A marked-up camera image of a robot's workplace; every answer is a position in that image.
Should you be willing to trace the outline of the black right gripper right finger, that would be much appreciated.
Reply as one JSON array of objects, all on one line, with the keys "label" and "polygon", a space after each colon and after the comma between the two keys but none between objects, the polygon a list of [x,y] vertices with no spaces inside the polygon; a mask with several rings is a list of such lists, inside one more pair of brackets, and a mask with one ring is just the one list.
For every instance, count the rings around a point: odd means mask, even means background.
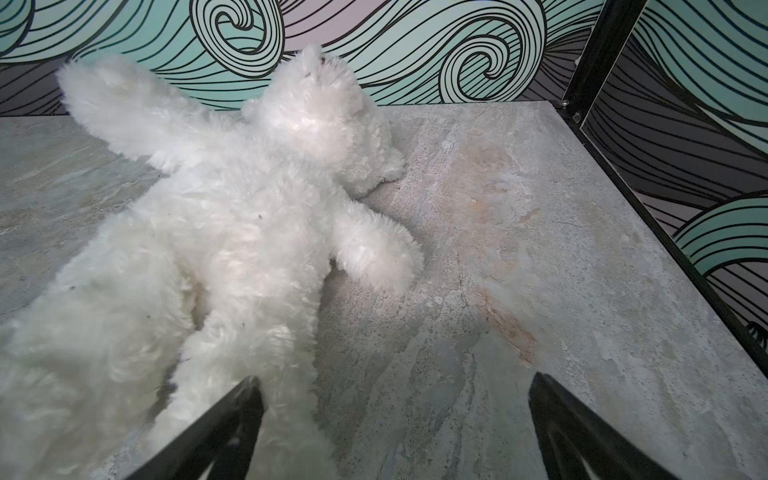
[{"label": "black right gripper right finger", "polygon": [[550,479],[676,479],[552,376],[534,375],[528,403]]}]

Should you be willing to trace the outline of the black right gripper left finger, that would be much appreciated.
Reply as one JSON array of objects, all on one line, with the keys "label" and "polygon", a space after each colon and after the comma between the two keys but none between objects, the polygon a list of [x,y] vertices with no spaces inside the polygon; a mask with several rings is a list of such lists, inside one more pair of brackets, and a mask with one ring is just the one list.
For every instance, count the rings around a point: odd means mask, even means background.
[{"label": "black right gripper left finger", "polygon": [[244,479],[264,413],[260,381],[249,376],[127,478]]}]

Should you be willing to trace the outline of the white plush teddy bear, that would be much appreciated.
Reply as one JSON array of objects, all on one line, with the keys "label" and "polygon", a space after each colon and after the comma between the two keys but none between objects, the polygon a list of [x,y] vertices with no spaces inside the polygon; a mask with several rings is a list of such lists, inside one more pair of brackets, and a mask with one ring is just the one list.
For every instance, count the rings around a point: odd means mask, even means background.
[{"label": "white plush teddy bear", "polygon": [[316,331],[340,269],[405,293],[419,243],[362,199],[405,171],[388,119],[317,45],[238,116],[122,55],[56,74],[70,116],[161,178],[1,328],[1,475],[83,479],[146,424],[150,458],[248,376],[252,479],[335,479],[315,412]]}]

